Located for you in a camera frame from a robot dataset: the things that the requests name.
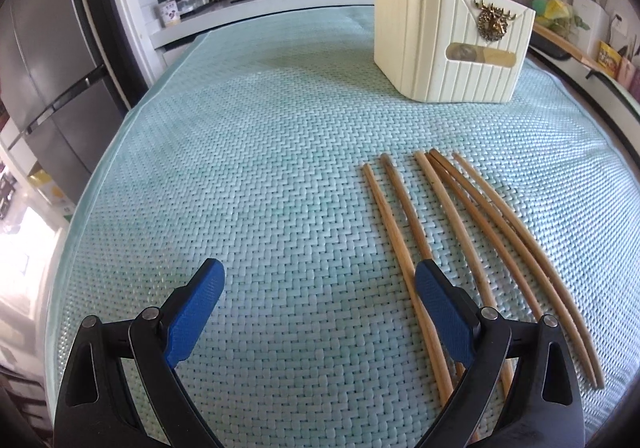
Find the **spice jar rack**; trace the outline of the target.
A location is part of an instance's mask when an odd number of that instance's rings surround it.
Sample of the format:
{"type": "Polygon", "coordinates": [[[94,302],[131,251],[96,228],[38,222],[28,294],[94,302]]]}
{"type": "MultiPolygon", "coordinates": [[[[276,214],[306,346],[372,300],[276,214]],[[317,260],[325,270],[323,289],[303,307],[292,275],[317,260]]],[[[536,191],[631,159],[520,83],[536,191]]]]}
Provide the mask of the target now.
{"type": "Polygon", "coordinates": [[[209,0],[176,0],[176,3],[180,18],[186,19],[203,11],[209,5],[209,0]]]}

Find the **grey double door refrigerator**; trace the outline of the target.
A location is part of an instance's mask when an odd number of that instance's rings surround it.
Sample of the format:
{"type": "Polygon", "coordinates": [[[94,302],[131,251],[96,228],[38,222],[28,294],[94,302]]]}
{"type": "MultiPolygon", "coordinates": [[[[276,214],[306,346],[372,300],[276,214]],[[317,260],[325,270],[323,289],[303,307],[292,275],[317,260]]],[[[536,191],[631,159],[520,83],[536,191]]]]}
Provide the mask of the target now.
{"type": "Polygon", "coordinates": [[[1,101],[43,170],[78,202],[125,116],[81,0],[3,0],[1,101]]]}

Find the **pink ribbed cup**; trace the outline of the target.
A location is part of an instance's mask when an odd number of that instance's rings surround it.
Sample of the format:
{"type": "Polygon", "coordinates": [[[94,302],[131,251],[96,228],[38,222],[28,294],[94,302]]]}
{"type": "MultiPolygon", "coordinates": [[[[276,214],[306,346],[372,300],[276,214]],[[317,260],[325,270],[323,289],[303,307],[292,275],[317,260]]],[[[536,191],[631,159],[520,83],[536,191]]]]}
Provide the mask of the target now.
{"type": "Polygon", "coordinates": [[[628,89],[631,85],[631,81],[636,73],[636,66],[632,64],[631,60],[623,57],[620,60],[620,66],[618,66],[616,81],[620,83],[625,89],[628,89]]]}

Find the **cardboard box on floor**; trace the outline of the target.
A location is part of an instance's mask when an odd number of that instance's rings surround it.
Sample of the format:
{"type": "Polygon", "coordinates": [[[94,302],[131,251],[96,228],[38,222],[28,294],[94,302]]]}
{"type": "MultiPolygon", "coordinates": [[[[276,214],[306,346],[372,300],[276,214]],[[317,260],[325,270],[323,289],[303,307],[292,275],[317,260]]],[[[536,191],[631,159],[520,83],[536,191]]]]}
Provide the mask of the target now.
{"type": "Polygon", "coordinates": [[[32,187],[38,190],[44,199],[50,203],[51,207],[57,213],[60,213],[64,219],[69,221],[73,217],[76,205],[63,193],[63,190],[46,171],[40,169],[32,172],[28,180],[32,187]]]}

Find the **wooden cutting board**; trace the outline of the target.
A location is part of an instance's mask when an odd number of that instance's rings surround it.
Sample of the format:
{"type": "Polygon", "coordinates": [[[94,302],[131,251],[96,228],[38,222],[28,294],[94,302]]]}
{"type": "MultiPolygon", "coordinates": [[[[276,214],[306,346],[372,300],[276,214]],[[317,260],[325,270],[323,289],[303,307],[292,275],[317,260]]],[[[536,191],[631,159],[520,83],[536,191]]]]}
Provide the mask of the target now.
{"type": "Polygon", "coordinates": [[[572,55],[572,57],[575,58],[575,60],[578,60],[579,63],[582,63],[583,65],[590,67],[591,69],[599,70],[600,72],[604,71],[601,68],[601,66],[593,58],[588,56],[586,53],[582,52],[574,44],[560,37],[559,34],[556,34],[555,32],[551,31],[550,29],[544,26],[541,26],[541,24],[538,24],[538,23],[534,23],[533,31],[538,32],[538,34],[541,34],[542,36],[546,37],[548,40],[561,46],[563,50],[565,50],[566,52],[569,52],[570,55],[572,55]]]}

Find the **white labelled spice jar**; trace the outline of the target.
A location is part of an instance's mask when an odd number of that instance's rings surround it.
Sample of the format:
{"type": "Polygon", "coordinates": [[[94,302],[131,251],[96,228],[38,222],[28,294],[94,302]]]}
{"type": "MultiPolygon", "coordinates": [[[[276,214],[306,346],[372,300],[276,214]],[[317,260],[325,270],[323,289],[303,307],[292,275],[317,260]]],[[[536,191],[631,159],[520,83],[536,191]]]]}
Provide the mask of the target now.
{"type": "Polygon", "coordinates": [[[164,28],[175,26],[181,22],[176,0],[157,0],[157,12],[164,28]]]}

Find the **white knife block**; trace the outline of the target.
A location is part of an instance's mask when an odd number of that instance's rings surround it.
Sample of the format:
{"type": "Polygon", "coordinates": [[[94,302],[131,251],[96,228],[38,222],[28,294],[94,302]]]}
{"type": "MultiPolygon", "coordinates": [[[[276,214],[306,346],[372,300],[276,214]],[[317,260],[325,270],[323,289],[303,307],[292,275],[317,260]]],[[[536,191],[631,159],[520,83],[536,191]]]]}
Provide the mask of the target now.
{"type": "Polygon", "coordinates": [[[593,0],[573,0],[574,25],[570,30],[570,43],[593,60],[597,58],[600,42],[608,38],[610,16],[593,0]]]}

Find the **black griddle pan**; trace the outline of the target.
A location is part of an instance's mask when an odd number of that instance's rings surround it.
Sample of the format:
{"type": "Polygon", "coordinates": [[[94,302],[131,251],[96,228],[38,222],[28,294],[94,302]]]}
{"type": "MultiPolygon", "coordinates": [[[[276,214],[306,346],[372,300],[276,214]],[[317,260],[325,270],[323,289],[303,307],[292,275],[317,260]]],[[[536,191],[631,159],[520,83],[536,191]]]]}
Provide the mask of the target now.
{"type": "Polygon", "coordinates": [[[554,60],[561,60],[561,62],[565,62],[565,60],[570,60],[572,58],[572,55],[570,55],[569,52],[566,52],[561,48],[561,46],[548,40],[536,31],[532,32],[532,36],[529,40],[529,47],[536,52],[553,58],[554,60]]]}

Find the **cream ribbed utensil holder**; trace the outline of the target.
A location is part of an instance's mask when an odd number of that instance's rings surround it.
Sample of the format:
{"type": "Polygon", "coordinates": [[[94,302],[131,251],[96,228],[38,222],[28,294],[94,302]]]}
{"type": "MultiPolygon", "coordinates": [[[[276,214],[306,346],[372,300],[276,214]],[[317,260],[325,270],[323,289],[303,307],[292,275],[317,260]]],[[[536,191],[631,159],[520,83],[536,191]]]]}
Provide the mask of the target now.
{"type": "Polygon", "coordinates": [[[374,62],[420,103],[506,103],[535,12],[511,0],[374,0],[374,62]]]}

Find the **light blue woven table mat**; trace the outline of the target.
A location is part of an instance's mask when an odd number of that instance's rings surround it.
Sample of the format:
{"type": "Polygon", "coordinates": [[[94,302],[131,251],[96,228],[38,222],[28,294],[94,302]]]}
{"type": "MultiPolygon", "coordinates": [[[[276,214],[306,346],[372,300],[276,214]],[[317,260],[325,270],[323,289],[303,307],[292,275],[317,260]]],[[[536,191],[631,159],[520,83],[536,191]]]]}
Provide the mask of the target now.
{"type": "Polygon", "coordinates": [[[584,317],[597,431],[639,374],[639,182],[612,137],[532,62],[506,104],[418,104],[373,63],[370,8],[256,18],[198,38],[130,112],[81,197],[53,286],[58,396],[81,320],[163,303],[209,257],[224,293],[178,368],[228,447],[411,447],[434,373],[361,167],[388,153],[435,261],[475,288],[414,154],[460,155],[513,209],[584,317]]]}

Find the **plastic bag with produce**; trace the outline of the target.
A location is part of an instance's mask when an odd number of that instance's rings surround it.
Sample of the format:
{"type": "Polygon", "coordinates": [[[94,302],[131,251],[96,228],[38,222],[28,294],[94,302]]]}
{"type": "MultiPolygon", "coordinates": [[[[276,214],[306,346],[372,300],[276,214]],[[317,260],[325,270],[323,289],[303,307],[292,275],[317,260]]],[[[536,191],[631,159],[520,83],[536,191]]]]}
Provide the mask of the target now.
{"type": "Polygon", "coordinates": [[[591,27],[575,12],[574,8],[562,0],[522,0],[536,13],[536,23],[568,40],[578,37],[581,30],[591,27]]]}

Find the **yellow printed mug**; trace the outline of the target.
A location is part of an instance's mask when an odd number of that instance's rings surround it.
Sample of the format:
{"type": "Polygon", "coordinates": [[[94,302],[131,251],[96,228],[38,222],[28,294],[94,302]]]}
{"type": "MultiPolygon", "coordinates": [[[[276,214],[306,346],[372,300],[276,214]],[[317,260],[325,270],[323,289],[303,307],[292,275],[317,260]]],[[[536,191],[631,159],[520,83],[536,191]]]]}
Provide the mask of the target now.
{"type": "Polygon", "coordinates": [[[599,42],[597,52],[597,63],[601,66],[604,72],[611,78],[616,79],[618,71],[620,71],[620,63],[622,57],[620,53],[613,49],[611,45],[604,41],[599,42]]]}

